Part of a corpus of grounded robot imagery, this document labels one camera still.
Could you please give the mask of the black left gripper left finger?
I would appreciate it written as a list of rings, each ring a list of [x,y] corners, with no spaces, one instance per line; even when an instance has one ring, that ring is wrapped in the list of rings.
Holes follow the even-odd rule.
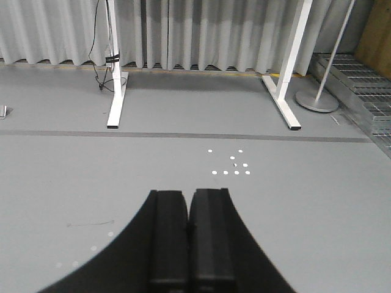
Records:
[[[187,221],[180,191],[153,190],[107,247],[44,292],[186,292]]]

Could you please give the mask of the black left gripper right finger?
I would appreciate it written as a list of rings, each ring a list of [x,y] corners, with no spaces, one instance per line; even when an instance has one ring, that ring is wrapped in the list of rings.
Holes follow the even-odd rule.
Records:
[[[197,189],[189,214],[193,292],[293,292],[244,224],[228,189]]]

